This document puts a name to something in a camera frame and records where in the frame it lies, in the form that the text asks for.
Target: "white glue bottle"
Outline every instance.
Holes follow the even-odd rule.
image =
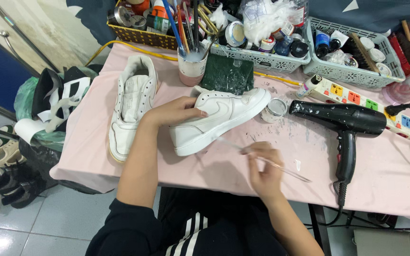
[[[306,82],[300,87],[299,90],[295,92],[295,96],[299,99],[303,99],[308,96],[314,89],[316,89],[317,84],[322,81],[320,75],[314,75],[312,78],[306,80]]]

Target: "hair dryer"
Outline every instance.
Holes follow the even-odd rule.
[[[323,104],[294,100],[289,114],[309,119],[338,133],[337,181],[333,188],[338,195],[339,215],[345,205],[346,188],[355,169],[355,135],[377,137],[385,129],[387,118],[383,113],[354,104]]]

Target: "power socket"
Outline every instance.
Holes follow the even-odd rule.
[[[387,130],[401,137],[410,138],[410,117],[401,113],[396,116],[390,116],[385,111],[383,104],[373,101],[328,79],[322,77],[322,81],[317,84],[316,89],[312,90],[309,96],[326,103],[357,104],[379,111],[387,117],[387,126],[385,127]]]

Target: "table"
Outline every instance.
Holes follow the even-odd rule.
[[[176,57],[172,50],[140,46],[145,50]],[[51,169],[55,179],[81,183],[100,192],[117,187],[122,165],[108,150],[108,129],[117,97],[117,79],[129,56],[140,54],[115,44],[100,72],[67,123],[64,149],[59,163]],[[189,96],[191,87],[178,76],[178,63],[151,56],[158,72],[160,88],[155,106]],[[292,74],[270,73],[304,81],[301,68]],[[388,104],[379,91],[368,91],[340,83],[376,101]],[[268,89],[272,96],[288,103],[295,99],[295,85],[270,78],[255,77],[254,87]],[[405,111],[410,116],[410,109]],[[269,141],[278,148],[286,167],[312,180],[304,183],[285,175],[282,192],[289,200],[337,207],[332,183],[337,166],[337,134],[321,125],[294,116],[279,123],[265,123],[259,116],[223,135],[238,145]],[[237,195],[256,195],[248,180],[247,162],[235,149],[215,141],[204,150],[187,157],[174,153],[168,129],[158,134],[158,178],[160,186],[203,188]],[[377,138],[357,138],[357,162],[347,187],[345,209],[401,215],[410,218],[410,140],[390,131]]]

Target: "black sleeve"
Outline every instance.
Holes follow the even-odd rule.
[[[104,226],[91,240],[86,256],[150,255],[161,241],[162,227],[151,208],[113,200]]]

